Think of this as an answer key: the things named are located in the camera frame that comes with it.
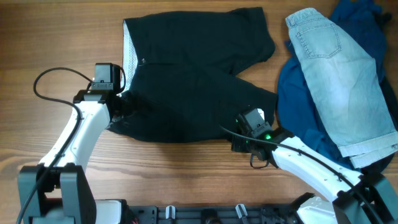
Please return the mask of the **black shorts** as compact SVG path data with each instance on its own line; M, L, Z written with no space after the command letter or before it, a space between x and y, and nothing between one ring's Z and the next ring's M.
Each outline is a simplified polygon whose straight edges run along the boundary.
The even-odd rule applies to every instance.
M111 132L147 142L224 139L256 108L273 123L277 95L239 78L275 50L261 7L128 18L123 31L123 93L139 101L130 127Z

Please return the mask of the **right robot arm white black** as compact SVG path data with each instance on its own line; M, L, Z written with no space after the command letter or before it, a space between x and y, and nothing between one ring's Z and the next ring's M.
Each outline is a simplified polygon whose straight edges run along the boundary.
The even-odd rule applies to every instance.
M300 222L397 223L397 193L382 174L364 175L336 164L284 128L248 141L263 146L273 166L320 194L309 195L295 209Z

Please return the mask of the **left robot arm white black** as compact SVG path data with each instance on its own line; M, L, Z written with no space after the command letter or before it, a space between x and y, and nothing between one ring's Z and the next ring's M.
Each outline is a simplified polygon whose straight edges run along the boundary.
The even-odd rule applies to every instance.
M109 90L81 90L74 97L72 115L53 148L19 172L18 223L138 222L125 200L95 200L85 175L116 99Z

